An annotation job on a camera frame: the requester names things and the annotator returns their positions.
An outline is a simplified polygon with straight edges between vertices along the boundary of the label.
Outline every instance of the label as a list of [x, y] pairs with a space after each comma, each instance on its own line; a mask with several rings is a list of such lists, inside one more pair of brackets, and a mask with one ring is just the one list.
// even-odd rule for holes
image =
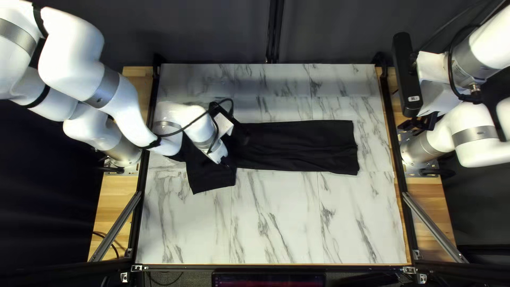
[[415, 101], [419, 101], [420, 97], [418, 95], [415, 95], [415, 96], [409, 97], [407, 100], [410, 102], [415, 102]]

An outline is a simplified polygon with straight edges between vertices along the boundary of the black cable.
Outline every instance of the black cable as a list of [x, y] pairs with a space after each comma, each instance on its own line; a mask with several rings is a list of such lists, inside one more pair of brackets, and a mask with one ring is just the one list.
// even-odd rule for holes
[[[221, 103], [224, 103], [224, 102], [230, 102], [231, 103], [231, 106], [230, 106], [230, 109], [228, 110], [228, 114], [229, 115], [232, 115], [234, 113], [234, 100], [232, 100], [231, 98], [225, 98], [221, 101], [218, 102], [218, 105], [220, 105]], [[183, 132], [185, 129], [187, 129], [190, 125], [194, 124], [197, 120], [199, 120], [201, 117], [203, 117], [204, 115], [208, 114], [209, 111], [205, 111], [203, 114], [199, 115], [197, 118], [195, 118], [194, 120], [192, 120], [189, 124], [185, 125], [184, 127], [174, 131], [174, 132], [171, 132], [171, 133], [167, 133], [167, 134], [155, 134], [157, 136], [160, 136], [160, 137], [167, 137], [167, 136], [173, 136], [173, 135], [176, 135], [180, 132]], [[212, 121], [213, 121], [213, 124], [214, 124], [214, 127], [215, 127], [215, 132], [214, 132], [214, 138], [213, 138], [213, 141], [211, 143], [211, 145], [209, 146], [209, 149], [207, 150], [207, 154], [210, 154], [211, 153], [211, 150], [214, 146], [214, 144], [216, 143], [216, 141], [218, 140], [218, 134], [219, 134], [219, 128], [218, 128], [218, 124], [216, 123], [216, 121], [211, 117]]]
[[101, 282], [101, 286], [100, 287], [106, 287], [106, 286], [108, 286], [109, 283], [110, 283], [110, 278], [108, 276], [105, 276], [103, 278], [103, 281]]
[[[101, 233], [97, 233], [96, 231], [93, 231], [92, 234], [97, 235], [97, 236], [102, 237], [103, 239], [105, 239], [104, 235], [102, 235]], [[117, 248], [115, 248], [113, 243], [112, 243], [112, 248], [113, 248], [113, 251], [115, 251], [115, 254], [117, 254], [117, 259], [119, 259], [120, 258], [119, 257], [119, 252], [117, 251]]]
[[228, 110], [228, 114], [229, 114], [230, 116], [232, 116], [232, 114], [234, 113], [234, 100], [232, 100], [231, 98], [225, 98], [225, 99], [223, 99], [223, 100], [219, 101], [219, 102], [218, 102], [218, 105], [221, 105], [221, 103], [224, 103], [224, 102], [226, 102], [226, 101], [229, 101], [229, 102], [230, 102], [230, 104], [231, 104], [231, 105], [230, 105], [230, 109]]
[[114, 168], [112, 166], [98, 166], [97, 169], [100, 171], [104, 171], [106, 173], [117, 173], [117, 174], [124, 173], [124, 168], [121, 168], [121, 167]]
[[170, 285], [174, 284], [175, 282], [177, 282], [177, 280], [179, 280], [179, 278], [180, 278], [183, 274], [184, 274], [184, 272], [181, 272], [181, 273], [179, 274], [179, 276], [177, 276], [177, 279], [176, 279], [176, 280], [174, 280], [174, 281], [172, 281], [172, 282], [170, 282], [170, 283], [159, 283], [159, 282], [157, 282], [156, 280], [154, 280], [154, 279], [152, 278], [152, 276], [151, 276], [150, 272], [147, 272], [147, 275], [149, 276], [149, 283], [150, 283], [150, 282], [154, 282], [154, 283], [156, 283], [156, 284], [158, 284], [158, 285], [161, 285], [161, 286], [170, 286]]
[[218, 139], [218, 134], [220, 133], [218, 124], [216, 123], [214, 118], [211, 118], [211, 119], [213, 120], [213, 124], [214, 124], [214, 128], [215, 128], [214, 129], [214, 138], [213, 138], [213, 141], [212, 141], [211, 145], [209, 146], [209, 149], [207, 150], [207, 154], [211, 153], [211, 151], [213, 149], [213, 146], [216, 143], [216, 140]]
[[160, 137], [167, 137], [167, 136], [176, 135], [176, 134], [184, 131], [185, 129], [189, 128], [190, 125], [194, 124], [197, 120], [199, 120], [201, 117], [205, 116], [208, 113], [209, 113], [209, 111], [205, 111], [203, 114], [199, 115], [197, 118], [192, 120], [189, 124], [185, 125], [184, 127], [180, 128], [180, 129], [178, 129], [178, 130], [176, 130], [174, 132], [167, 133], [167, 134], [155, 134], [155, 135], [160, 136]]
[[450, 82], [450, 88], [453, 91], [453, 93], [457, 96], [457, 98], [461, 101], [469, 101], [469, 102], [477, 102], [476, 99], [472, 99], [469, 95], [461, 94], [458, 92], [457, 88], [455, 87], [455, 82], [453, 81], [453, 70], [452, 70], [452, 55], [453, 55], [453, 47], [455, 45], [455, 41], [457, 38], [468, 29], [480, 27], [480, 25], [470, 25], [470, 26], [464, 26], [462, 29], [460, 29], [455, 36], [452, 38], [449, 48], [448, 48], [448, 81]]
[[425, 49], [427, 46], [430, 45], [430, 43], [432, 43], [432, 41], [446, 28], [448, 27], [450, 24], [452, 24], [455, 20], [457, 20], [459, 17], [461, 17], [462, 15], [464, 15], [466, 12], [468, 12], [469, 10], [471, 10], [472, 8], [482, 4], [482, 3], [485, 3], [486, 1], [484, 0], [481, 0], [481, 1], [478, 1], [470, 6], [468, 6], [466, 9], [464, 9], [461, 13], [457, 14], [457, 16], [455, 16], [454, 18], [452, 18], [450, 21], [446, 22], [444, 25], [442, 25], [441, 27], [439, 27], [433, 34], [432, 36], [429, 37], [429, 39], [423, 43], [421, 45], [421, 47], [419, 49], [417, 49], [417, 51], [422, 51], [423, 49]]

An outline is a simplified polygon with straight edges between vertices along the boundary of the mounting plate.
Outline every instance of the mounting plate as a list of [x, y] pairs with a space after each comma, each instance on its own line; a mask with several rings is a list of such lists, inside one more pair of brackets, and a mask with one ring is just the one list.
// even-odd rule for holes
[[[403, 142], [406, 140], [411, 140], [411, 138], [414, 136], [413, 130], [411, 131], [404, 131], [397, 129], [397, 136], [398, 136], [398, 142]], [[439, 164], [437, 159], [433, 159], [426, 163], [428, 170], [438, 170]], [[402, 166], [404, 167], [404, 173], [405, 177], [438, 177], [437, 174], [431, 174], [431, 175], [420, 175], [420, 169], [415, 168], [412, 165], [409, 165], [402, 161]]]

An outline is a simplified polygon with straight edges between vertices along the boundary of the white marble surface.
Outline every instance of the white marble surface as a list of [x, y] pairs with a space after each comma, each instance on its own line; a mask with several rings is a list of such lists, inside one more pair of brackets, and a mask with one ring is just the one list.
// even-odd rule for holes
[[308, 64], [236, 64], [236, 96], [309, 97]]
[[193, 195], [185, 164], [151, 153], [137, 261], [229, 263], [231, 190]]
[[173, 96], [232, 97], [234, 64], [164, 64], [160, 91]]
[[379, 97], [373, 65], [310, 64], [313, 97]]
[[233, 98], [242, 123], [352, 120], [360, 172], [239, 169], [236, 186], [192, 195], [185, 164], [151, 154], [137, 262], [405, 263], [373, 65], [167, 64], [160, 83], [158, 101]]
[[318, 218], [317, 173], [239, 169], [231, 263], [322, 263]]
[[319, 173], [325, 263], [403, 263], [393, 172]]

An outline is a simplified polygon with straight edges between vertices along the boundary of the metal bracket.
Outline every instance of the metal bracket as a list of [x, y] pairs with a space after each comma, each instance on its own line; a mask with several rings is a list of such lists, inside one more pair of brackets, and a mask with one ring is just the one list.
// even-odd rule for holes
[[[402, 143], [404, 141], [411, 140], [415, 136], [413, 136], [412, 131], [397, 130], [397, 137], [398, 142]], [[436, 158], [426, 162], [425, 165], [425, 168], [428, 170], [439, 169], [439, 163]], [[420, 168], [415, 168], [414, 166], [407, 164], [405, 161], [402, 161], [402, 166], [404, 168], [405, 177], [439, 177], [437, 174], [420, 175]]]
[[142, 271], [141, 265], [131, 265], [131, 272], [140, 272]]
[[96, 251], [90, 258], [89, 262], [97, 262], [102, 260], [102, 258], [108, 251], [110, 245], [113, 243], [113, 240], [115, 240], [115, 237], [117, 236], [117, 234], [119, 234], [119, 231], [124, 226], [124, 223], [128, 220], [129, 215], [131, 214], [131, 212], [133, 212], [133, 209], [135, 209], [135, 207], [137, 206], [141, 196], [142, 192], [137, 191], [133, 195], [133, 197], [131, 197], [130, 201], [127, 203], [124, 210], [120, 213], [119, 217], [113, 224], [112, 228], [110, 228], [110, 231], [108, 231], [105, 238], [103, 238], [103, 241], [101, 241], [101, 243], [97, 247]]
[[421, 256], [421, 252], [418, 249], [413, 249], [413, 258], [414, 260], [422, 260], [423, 256]]
[[[116, 168], [115, 165], [117, 162], [111, 162], [111, 158], [107, 158], [105, 160], [104, 167], [106, 168]], [[132, 164], [130, 166], [126, 166], [124, 168], [124, 173], [118, 174], [116, 172], [105, 172], [105, 175], [107, 176], [138, 176], [138, 173], [140, 172], [140, 161], [138, 160], [137, 163]]]
[[131, 258], [132, 254], [133, 254], [133, 249], [132, 248], [127, 248], [126, 252], [124, 252], [124, 257], [125, 258]]
[[120, 273], [120, 282], [122, 283], [127, 283], [128, 282], [128, 273], [127, 272], [124, 272], [124, 273]]
[[416, 274], [416, 279], [418, 284], [425, 284], [427, 283], [427, 274]]
[[409, 193], [402, 193], [402, 199], [409, 206], [409, 208], [416, 214], [416, 216], [425, 224], [427, 229], [432, 233], [436, 241], [443, 247], [443, 249], [450, 255], [457, 263], [469, 263], [462, 253], [457, 250], [455, 246], [446, 235], [439, 229], [435, 222], [428, 216], [427, 212], [423, 210], [420, 205], [413, 199]]
[[402, 272], [406, 274], [416, 274], [416, 268], [412, 266], [404, 266], [402, 267]]
[[427, 283], [427, 274], [418, 273], [418, 269], [416, 269], [416, 268], [414, 268], [412, 266], [404, 266], [404, 267], [402, 267], [402, 272], [405, 273], [405, 274], [415, 274], [416, 275], [416, 281], [417, 281], [418, 284], [425, 284], [425, 283]]

